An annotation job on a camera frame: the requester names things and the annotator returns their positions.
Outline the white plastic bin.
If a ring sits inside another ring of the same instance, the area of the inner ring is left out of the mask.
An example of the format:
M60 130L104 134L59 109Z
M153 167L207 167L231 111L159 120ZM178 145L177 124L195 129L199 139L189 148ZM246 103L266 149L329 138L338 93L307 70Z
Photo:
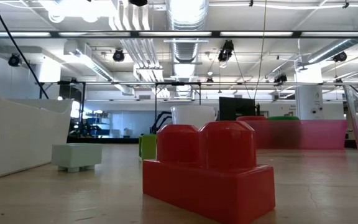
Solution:
M47 164L67 141L71 100L0 97L0 177Z

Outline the black overhead light bar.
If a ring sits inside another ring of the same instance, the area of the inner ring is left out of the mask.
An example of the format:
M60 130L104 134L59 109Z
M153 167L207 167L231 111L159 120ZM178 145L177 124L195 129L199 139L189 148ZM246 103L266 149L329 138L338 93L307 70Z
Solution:
M132 31L0 31L0 38L44 39L137 39L137 38L207 38L207 39L358 39L358 31L169 31L169 30L132 30Z

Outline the white plastic cup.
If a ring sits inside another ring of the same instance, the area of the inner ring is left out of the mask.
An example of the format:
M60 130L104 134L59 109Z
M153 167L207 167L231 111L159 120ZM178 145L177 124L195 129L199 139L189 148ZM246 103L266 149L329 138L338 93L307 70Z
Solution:
M206 123L216 120L215 109L211 106L180 105L172 106L173 124L187 124L196 128L203 127Z

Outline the black monitor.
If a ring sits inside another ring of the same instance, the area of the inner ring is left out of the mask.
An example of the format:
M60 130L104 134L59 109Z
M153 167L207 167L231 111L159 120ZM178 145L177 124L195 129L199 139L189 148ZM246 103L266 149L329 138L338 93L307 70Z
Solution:
M219 97L219 120L234 121L240 116L255 116L255 100Z

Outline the green small brick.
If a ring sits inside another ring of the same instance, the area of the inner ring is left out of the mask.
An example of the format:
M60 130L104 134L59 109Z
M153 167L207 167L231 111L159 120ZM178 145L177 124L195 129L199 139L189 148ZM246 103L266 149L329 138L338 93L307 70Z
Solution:
M157 136L146 134L139 137L139 159L156 159Z

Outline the pale teal small brick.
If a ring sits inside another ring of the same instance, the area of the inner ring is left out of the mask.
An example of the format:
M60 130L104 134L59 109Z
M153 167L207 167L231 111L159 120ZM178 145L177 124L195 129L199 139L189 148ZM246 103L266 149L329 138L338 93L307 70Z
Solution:
M58 170L93 170L102 160L102 144L72 143L52 146L51 164Z

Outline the white column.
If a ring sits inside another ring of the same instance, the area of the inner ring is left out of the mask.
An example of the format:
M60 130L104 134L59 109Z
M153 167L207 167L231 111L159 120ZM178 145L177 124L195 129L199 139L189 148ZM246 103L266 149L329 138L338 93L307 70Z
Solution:
M323 82L320 64L300 67L296 70L295 81L305 83L295 90L296 115L301 120L323 119Z

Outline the red two-stud brick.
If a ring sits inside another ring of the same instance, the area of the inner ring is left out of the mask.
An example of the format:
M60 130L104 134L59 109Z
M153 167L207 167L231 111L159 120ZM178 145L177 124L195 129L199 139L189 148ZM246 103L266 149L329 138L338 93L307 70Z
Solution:
M223 224L275 208L273 167L257 163L255 131L243 121L164 126L156 158L142 163L142 191Z

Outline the pink plastic bin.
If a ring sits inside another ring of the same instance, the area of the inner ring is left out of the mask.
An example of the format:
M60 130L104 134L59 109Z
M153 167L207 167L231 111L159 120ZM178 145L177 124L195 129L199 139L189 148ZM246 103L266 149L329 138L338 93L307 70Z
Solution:
M256 135L257 149L341 150L347 122L344 120L248 121Z

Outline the silver round ceiling duct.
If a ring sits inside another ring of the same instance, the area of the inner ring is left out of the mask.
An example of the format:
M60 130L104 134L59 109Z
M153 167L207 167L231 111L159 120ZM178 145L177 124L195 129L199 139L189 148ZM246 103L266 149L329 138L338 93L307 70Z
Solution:
M204 29L209 0L165 0L170 30ZM199 43L196 39L175 39L171 45L173 74L179 82L190 82L195 74Z

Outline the white rectangular air duct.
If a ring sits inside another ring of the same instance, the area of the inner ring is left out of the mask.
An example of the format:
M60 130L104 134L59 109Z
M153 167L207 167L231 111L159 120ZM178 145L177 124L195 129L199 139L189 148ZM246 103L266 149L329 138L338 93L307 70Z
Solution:
M68 40L65 42L63 54L70 55L71 59L76 63L83 64L99 77L101 77L104 81L112 83L118 90L121 91L123 95L135 95L133 88L122 84L116 84L112 73L107 71L102 65L91 58L92 49L88 44L79 44L76 40Z

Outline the black background frame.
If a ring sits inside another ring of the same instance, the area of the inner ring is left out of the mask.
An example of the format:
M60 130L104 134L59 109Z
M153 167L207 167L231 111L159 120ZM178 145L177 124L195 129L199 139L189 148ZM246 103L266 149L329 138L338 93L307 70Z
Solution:
M43 82L38 98L72 100L68 137L74 138L137 138L150 133L155 121L154 87L165 89L157 97L158 113L202 102L200 85L129 83L127 87L133 88L135 95L123 95L107 83Z

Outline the silver slanted ceiling duct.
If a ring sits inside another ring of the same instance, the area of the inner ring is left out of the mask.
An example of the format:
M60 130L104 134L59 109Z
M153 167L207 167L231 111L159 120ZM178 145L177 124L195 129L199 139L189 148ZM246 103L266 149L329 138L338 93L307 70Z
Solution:
M338 39L325 47L317 50L315 53L312 53L308 59L308 64L320 63L323 60L331 58L346 49L349 49L358 44L358 38L356 39Z

